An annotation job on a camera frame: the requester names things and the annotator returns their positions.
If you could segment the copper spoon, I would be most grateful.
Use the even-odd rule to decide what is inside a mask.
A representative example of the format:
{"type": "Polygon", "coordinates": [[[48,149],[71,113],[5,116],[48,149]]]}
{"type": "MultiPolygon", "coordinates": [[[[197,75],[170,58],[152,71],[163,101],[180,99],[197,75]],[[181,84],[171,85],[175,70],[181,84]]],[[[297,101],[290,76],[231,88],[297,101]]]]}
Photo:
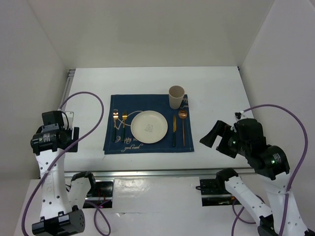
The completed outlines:
{"type": "Polygon", "coordinates": [[[186,110],[182,109],[178,113],[179,118],[182,120],[182,133],[183,133],[183,145],[186,145],[186,137],[185,137],[185,118],[187,118],[188,113],[186,110]]]}

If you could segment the gold knife green handle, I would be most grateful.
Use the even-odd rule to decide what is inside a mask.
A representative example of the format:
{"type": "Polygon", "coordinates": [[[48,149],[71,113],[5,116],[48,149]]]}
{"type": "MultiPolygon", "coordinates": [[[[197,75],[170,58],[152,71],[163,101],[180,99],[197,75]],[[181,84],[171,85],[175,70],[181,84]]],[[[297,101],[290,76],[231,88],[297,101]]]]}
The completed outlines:
{"type": "Polygon", "coordinates": [[[176,119],[176,116],[173,115],[173,147],[176,146],[176,131],[177,131],[177,119],[176,119]]]}

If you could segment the dark blue cloth placemat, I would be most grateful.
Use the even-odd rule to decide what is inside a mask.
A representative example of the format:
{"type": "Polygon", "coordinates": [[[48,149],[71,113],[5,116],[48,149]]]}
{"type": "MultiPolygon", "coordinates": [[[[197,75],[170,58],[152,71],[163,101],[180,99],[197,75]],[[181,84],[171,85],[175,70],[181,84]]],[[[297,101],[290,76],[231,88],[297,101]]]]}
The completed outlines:
{"type": "Polygon", "coordinates": [[[108,116],[107,131],[104,142],[105,154],[131,154],[131,153],[181,153],[193,152],[193,139],[189,117],[185,118],[186,145],[183,145],[182,120],[178,116],[179,110],[171,109],[167,94],[116,94],[110,98],[110,114],[108,116]],[[113,136],[113,110],[117,109],[119,118],[116,121],[116,140],[113,136]],[[123,132],[123,112],[127,112],[125,142],[121,141],[123,132]],[[132,119],[143,111],[156,111],[167,120],[168,131],[164,138],[153,144],[145,144],[136,140],[130,129],[132,119]],[[176,146],[173,147],[173,115],[177,119],[176,146]]]}

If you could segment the gold fork green handle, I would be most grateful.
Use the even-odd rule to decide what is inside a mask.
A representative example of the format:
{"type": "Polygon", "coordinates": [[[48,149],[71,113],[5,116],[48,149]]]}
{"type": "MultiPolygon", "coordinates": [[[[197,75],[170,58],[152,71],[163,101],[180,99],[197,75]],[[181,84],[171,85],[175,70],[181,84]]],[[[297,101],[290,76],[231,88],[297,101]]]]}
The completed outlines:
{"type": "Polygon", "coordinates": [[[116,133],[117,133],[117,125],[116,121],[119,118],[119,112],[117,109],[113,110],[113,121],[114,121],[114,127],[113,127],[113,136],[112,136],[112,141],[114,142],[116,140],[116,133]]]}
{"type": "Polygon", "coordinates": [[[123,119],[123,132],[122,132],[121,141],[124,143],[125,142],[125,133],[126,133],[126,120],[127,120],[127,112],[126,111],[123,112],[122,119],[123,119]]]}

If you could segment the beige paper cup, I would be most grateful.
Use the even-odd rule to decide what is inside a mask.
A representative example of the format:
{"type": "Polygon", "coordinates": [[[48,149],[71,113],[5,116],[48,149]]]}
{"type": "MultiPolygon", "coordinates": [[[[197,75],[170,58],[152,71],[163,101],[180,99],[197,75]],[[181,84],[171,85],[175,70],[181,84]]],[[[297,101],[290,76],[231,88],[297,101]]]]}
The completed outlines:
{"type": "Polygon", "coordinates": [[[185,95],[185,90],[181,86],[172,86],[169,91],[169,105],[172,109],[178,109],[185,95]]]}

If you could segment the cream round plate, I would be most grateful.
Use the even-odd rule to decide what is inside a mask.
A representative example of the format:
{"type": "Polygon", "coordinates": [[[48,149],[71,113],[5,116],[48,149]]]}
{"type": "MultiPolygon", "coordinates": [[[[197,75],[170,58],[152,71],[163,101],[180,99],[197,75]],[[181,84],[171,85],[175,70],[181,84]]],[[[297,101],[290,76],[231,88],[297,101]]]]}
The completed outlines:
{"type": "Polygon", "coordinates": [[[168,131],[166,118],[156,111],[143,111],[137,114],[130,125],[133,137],[145,144],[161,141],[168,131]]]}

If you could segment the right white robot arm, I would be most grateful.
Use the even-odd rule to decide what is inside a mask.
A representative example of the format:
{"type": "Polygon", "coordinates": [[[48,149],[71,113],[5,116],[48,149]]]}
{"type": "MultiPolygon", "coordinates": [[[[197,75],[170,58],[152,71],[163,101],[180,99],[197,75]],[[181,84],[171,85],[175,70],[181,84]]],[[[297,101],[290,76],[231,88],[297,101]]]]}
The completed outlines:
{"type": "Polygon", "coordinates": [[[245,118],[230,126],[218,120],[200,142],[211,148],[218,136],[221,141],[216,150],[232,158],[238,154],[245,157],[263,181],[270,204],[267,206],[249,190],[233,168],[217,172],[216,190],[236,197],[255,220],[261,236],[313,236],[314,231],[302,220],[293,193],[286,189],[291,177],[286,154],[280,147],[266,143],[261,123],[245,118]]]}

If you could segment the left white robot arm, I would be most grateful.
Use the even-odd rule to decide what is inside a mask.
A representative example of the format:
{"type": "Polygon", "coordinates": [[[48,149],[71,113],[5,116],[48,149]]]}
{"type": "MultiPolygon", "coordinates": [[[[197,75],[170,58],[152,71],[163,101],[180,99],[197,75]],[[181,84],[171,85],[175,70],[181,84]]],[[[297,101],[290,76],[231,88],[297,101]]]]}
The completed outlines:
{"type": "Polygon", "coordinates": [[[72,236],[85,229],[82,211],[86,196],[97,192],[89,171],[75,174],[66,188],[64,159],[77,152],[79,128],[73,126],[73,112],[50,111],[42,114],[43,125],[31,139],[31,147],[43,183],[40,221],[32,225],[35,236],[72,236]]]}

